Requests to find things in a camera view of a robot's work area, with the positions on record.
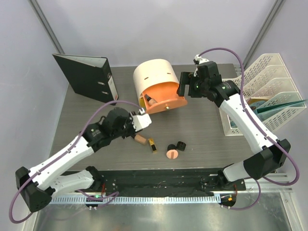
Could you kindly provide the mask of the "white round drawer organizer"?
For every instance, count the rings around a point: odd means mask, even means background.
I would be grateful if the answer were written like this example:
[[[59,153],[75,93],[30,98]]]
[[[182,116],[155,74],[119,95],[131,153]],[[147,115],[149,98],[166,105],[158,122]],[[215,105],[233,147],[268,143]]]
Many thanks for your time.
[[[133,82],[139,99],[141,93],[150,86],[165,82],[179,83],[179,80],[169,61],[153,59],[136,67],[133,72]]]

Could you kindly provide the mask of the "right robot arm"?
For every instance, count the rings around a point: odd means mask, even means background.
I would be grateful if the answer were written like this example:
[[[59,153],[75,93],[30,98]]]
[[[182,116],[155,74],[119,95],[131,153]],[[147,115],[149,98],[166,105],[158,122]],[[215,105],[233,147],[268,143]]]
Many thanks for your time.
[[[182,72],[177,94],[208,98],[224,111],[246,138],[253,155],[239,163],[224,167],[218,172],[217,183],[223,190],[230,189],[235,181],[244,178],[258,180],[280,168],[291,149],[288,140],[279,140],[258,119],[232,80],[222,80],[215,62],[197,65],[194,72]]]

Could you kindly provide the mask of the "BB cream tube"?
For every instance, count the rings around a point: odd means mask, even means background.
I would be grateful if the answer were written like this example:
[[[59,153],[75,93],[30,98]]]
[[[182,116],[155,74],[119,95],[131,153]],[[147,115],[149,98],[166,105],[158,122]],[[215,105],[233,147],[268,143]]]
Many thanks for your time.
[[[149,106],[152,106],[157,103],[157,101],[154,98],[150,97],[148,94],[145,94],[145,99],[148,102]]]

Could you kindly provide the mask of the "yellow drawer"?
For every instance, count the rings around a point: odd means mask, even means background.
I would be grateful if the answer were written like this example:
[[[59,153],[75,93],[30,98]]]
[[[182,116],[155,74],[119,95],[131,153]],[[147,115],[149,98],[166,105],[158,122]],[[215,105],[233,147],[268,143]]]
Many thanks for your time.
[[[138,99],[138,102],[139,102],[140,107],[146,108],[145,103],[144,103],[144,98],[142,96]]]

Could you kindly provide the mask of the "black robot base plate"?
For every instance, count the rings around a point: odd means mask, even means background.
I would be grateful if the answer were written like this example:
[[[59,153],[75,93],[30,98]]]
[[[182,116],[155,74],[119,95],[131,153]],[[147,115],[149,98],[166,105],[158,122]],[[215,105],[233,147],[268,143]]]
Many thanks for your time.
[[[219,168],[106,170],[99,171],[104,183],[95,190],[110,195],[118,191],[122,197],[198,197],[210,196],[214,192],[245,191],[243,179],[223,184]]]

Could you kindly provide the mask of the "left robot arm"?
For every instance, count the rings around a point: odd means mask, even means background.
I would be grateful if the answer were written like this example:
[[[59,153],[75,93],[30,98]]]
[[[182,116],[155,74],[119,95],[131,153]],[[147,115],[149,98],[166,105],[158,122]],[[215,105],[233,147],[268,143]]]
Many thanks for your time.
[[[113,140],[133,136],[151,122],[143,109],[128,112],[116,107],[98,122],[88,124],[66,147],[43,163],[31,169],[19,168],[15,173],[16,185],[30,212],[40,211],[53,198],[66,193],[81,189],[99,191],[104,177],[95,167],[66,176],[63,173]]]

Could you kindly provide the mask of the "beige foundation bottle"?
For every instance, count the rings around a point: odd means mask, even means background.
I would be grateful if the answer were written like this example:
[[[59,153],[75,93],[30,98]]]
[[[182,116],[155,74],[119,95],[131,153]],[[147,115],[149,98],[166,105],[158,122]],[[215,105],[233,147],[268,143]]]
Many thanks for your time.
[[[133,134],[131,135],[131,137],[138,143],[146,145],[147,143],[147,139],[144,138],[143,136],[139,135],[139,134]]]

